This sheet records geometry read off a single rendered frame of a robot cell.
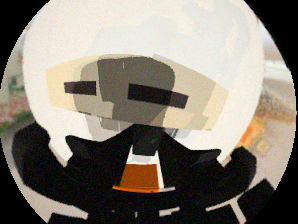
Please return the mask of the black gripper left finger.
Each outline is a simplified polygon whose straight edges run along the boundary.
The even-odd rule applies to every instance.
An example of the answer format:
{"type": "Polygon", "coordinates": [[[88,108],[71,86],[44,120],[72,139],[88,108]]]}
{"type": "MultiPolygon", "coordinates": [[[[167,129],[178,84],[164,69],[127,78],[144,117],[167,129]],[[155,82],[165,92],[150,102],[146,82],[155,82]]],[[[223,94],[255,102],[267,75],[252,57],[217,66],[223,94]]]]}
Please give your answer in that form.
{"type": "Polygon", "coordinates": [[[82,137],[80,139],[74,135],[65,136],[65,141],[72,153],[104,165],[106,173],[109,173],[113,181],[113,186],[120,186],[122,173],[133,145],[133,125],[104,141],[86,140],[82,137]]]}

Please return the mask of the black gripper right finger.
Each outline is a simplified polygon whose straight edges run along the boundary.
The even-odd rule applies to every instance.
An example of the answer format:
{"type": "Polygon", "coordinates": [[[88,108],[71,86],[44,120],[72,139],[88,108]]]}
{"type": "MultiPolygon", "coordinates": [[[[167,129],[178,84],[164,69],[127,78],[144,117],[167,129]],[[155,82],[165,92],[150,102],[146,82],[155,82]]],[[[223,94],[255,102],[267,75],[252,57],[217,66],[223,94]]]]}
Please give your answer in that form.
{"type": "Polygon", "coordinates": [[[158,145],[157,153],[160,160],[162,179],[164,179],[164,189],[176,188],[174,183],[182,179],[185,173],[194,167],[194,164],[202,163],[202,161],[210,161],[217,159],[221,155],[222,149],[205,149],[205,151],[190,151],[184,147],[184,144],[178,143],[176,139],[169,136],[164,131],[160,145],[158,145]]]}

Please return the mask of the black two-prong plug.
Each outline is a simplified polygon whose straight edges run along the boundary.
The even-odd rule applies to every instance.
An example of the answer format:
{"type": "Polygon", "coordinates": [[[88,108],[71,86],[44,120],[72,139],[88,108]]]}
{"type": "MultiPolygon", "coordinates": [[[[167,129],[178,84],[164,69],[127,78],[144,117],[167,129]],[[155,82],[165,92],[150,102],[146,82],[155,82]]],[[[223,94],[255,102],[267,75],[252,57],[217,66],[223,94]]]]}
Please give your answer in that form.
{"type": "Polygon", "coordinates": [[[152,127],[152,125],[133,124],[132,155],[156,155],[158,145],[164,135],[165,127],[152,127]]]}

